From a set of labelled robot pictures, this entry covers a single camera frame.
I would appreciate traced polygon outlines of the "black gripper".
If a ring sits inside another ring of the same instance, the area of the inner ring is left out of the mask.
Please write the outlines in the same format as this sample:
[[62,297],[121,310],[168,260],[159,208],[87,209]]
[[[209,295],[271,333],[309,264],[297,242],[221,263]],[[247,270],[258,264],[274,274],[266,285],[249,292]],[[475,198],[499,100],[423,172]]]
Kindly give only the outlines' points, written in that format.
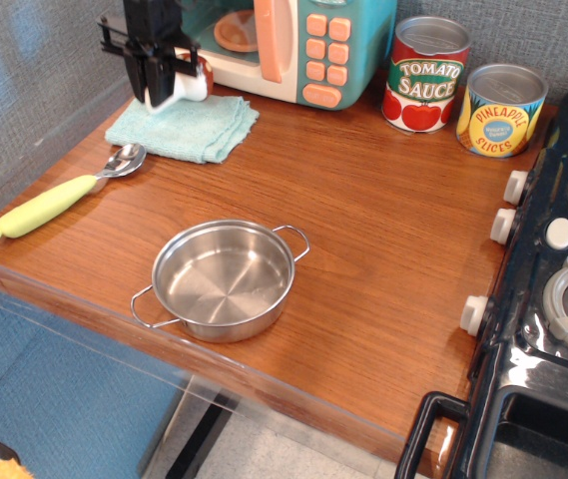
[[103,50],[124,58],[141,103],[147,89],[151,106],[160,107],[174,94],[174,68],[197,67],[199,46],[182,30],[180,1],[124,1],[122,16],[102,14],[97,23]]

